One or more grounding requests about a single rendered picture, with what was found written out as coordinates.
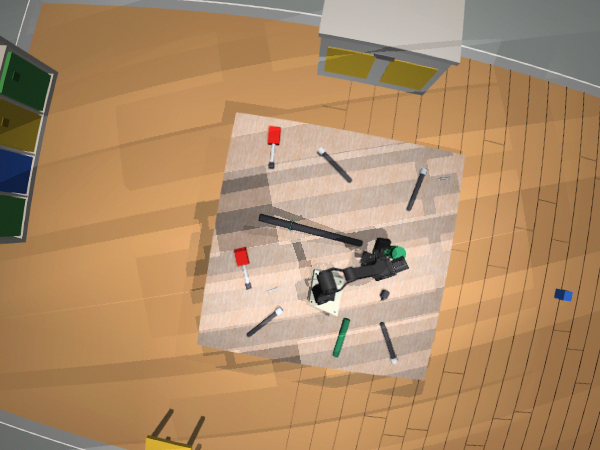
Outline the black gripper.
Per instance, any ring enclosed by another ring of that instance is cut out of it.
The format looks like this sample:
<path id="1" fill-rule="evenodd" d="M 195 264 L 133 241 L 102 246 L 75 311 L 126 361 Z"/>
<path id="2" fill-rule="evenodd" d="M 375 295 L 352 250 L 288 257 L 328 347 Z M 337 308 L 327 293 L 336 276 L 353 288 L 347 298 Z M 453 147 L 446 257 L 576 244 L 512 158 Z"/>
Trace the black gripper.
<path id="1" fill-rule="evenodd" d="M 376 250 L 376 253 L 373 253 L 372 250 L 372 254 L 377 255 L 377 259 L 381 258 L 381 257 L 385 257 L 387 258 L 387 255 L 384 255 L 386 250 L 389 250 L 390 247 L 390 239 L 385 239 L 385 238 L 377 238 L 375 245 L 374 245 L 374 250 Z M 377 260 L 376 259 L 376 260 Z"/>

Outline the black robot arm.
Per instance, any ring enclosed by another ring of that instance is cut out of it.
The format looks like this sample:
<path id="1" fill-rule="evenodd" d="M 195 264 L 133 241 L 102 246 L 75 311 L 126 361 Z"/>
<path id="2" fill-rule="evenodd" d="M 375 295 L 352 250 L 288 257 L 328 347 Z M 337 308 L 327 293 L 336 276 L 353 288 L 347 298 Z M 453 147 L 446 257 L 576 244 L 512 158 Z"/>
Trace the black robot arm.
<path id="1" fill-rule="evenodd" d="M 386 258 L 386 256 L 379 259 L 377 257 L 375 254 L 364 251 L 359 262 L 361 267 L 348 267 L 345 269 L 333 267 L 319 272 L 316 276 L 319 284 L 312 287 L 315 302 L 318 306 L 329 301 L 335 301 L 336 293 L 340 292 L 347 283 L 368 277 L 373 277 L 375 281 L 380 281 L 396 276 L 397 273 L 409 269 L 404 255 L 392 260 L 389 257 Z M 346 283 L 340 289 L 337 287 L 332 271 L 344 273 Z"/>

